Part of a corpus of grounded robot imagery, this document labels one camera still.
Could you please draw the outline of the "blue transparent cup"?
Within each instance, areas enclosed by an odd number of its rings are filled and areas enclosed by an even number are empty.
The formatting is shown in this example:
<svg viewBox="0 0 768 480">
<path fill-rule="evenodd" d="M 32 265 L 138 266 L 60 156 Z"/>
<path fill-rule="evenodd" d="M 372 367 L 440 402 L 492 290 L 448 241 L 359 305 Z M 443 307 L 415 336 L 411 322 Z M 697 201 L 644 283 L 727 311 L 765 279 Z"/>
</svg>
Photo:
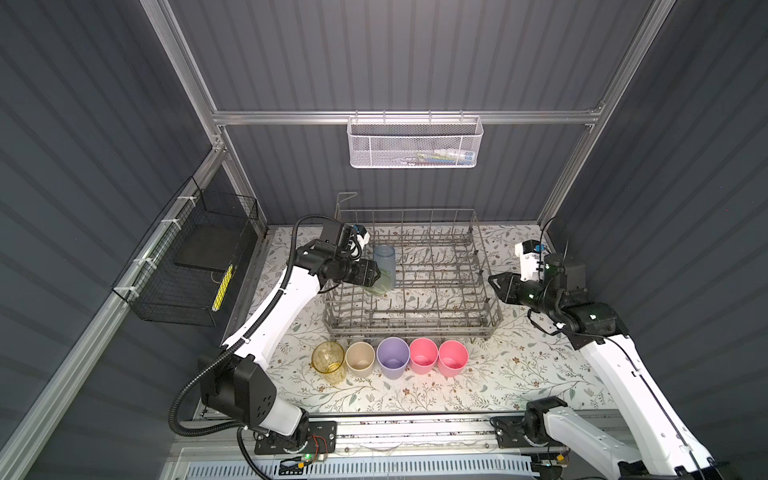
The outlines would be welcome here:
<svg viewBox="0 0 768 480">
<path fill-rule="evenodd" d="M 380 273 L 388 271 L 396 283 L 396 250 L 391 245 L 377 245 L 374 248 L 374 261 Z"/>
</svg>

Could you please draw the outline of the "green transparent cup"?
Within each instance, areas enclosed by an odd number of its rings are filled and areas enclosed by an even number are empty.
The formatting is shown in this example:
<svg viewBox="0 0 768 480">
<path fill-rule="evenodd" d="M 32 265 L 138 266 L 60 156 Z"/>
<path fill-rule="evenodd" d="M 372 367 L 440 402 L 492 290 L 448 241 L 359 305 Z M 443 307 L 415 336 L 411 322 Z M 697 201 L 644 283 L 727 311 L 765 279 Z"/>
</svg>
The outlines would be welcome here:
<svg viewBox="0 0 768 480">
<path fill-rule="evenodd" d="M 370 287 L 364 287 L 363 290 L 374 296 L 383 296 L 394 288 L 395 280 L 388 271 L 382 271 L 380 277 Z"/>
</svg>

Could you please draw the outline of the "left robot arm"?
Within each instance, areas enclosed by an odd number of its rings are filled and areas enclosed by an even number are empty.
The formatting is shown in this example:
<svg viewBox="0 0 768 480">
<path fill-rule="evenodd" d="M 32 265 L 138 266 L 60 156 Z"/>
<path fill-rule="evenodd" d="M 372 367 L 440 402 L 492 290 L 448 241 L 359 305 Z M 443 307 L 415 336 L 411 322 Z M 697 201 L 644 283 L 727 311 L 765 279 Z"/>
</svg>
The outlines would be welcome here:
<svg viewBox="0 0 768 480">
<path fill-rule="evenodd" d="M 267 374 L 270 360 L 299 313 L 315 297 L 342 284 L 371 287 L 381 272 L 363 256 L 370 232 L 360 224 L 318 215 L 318 238 L 300 245 L 290 238 L 289 256 L 279 282 L 257 310 L 221 345 L 221 351 L 177 394 L 168 413 L 171 431 L 182 437 L 202 437 L 232 428 L 263 430 L 282 438 L 291 448 L 309 435 L 308 415 L 282 399 Z M 203 403 L 227 415 L 210 427 L 181 424 L 182 401 L 198 387 Z"/>
</svg>

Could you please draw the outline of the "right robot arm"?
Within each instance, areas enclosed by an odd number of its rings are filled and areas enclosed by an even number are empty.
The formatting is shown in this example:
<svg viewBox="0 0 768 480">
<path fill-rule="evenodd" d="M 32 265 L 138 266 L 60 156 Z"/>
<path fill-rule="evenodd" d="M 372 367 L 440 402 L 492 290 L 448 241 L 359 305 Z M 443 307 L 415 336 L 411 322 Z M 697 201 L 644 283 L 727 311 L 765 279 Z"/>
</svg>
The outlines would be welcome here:
<svg viewBox="0 0 768 480">
<path fill-rule="evenodd" d="M 606 479 L 736 479 L 687 428 L 645 367 L 616 310 L 592 301 L 585 267 L 560 253 L 520 256 L 520 270 L 489 277 L 497 298 L 542 314 L 601 379 L 629 428 L 628 445 L 550 396 L 527 403 L 520 423 L 534 446 L 559 443 Z"/>
</svg>

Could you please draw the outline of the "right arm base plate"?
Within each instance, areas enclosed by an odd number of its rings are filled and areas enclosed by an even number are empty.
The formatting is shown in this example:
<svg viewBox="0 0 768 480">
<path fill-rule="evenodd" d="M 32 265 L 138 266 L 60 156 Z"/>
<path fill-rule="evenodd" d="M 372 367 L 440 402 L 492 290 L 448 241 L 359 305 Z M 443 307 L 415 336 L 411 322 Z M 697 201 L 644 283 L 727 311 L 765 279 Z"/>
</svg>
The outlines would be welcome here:
<svg viewBox="0 0 768 480">
<path fill-rule="evenodd" d="M 489 420 L 500 448 L 564 448 L 545 432 L 537 417 L 502 415 Z"/>
</svg>

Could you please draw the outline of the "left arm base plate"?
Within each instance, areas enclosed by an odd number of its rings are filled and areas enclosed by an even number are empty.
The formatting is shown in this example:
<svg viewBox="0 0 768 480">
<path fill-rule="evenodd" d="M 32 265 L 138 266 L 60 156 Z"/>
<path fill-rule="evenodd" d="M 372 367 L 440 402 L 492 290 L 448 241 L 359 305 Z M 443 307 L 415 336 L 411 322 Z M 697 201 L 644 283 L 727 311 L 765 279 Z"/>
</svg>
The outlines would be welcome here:
<svg viewBox="0 0 768 480">
<path fill-rule="evenodd" d="M 299 423 L 296 431 L 290 435 L 281 435 L 274 431 L 257 431 L 256 455 L 299 455 L 330 454 L 336 449 L 338 423 L 335 421 L 316 421 L 309 419 Z"/>
</svg>

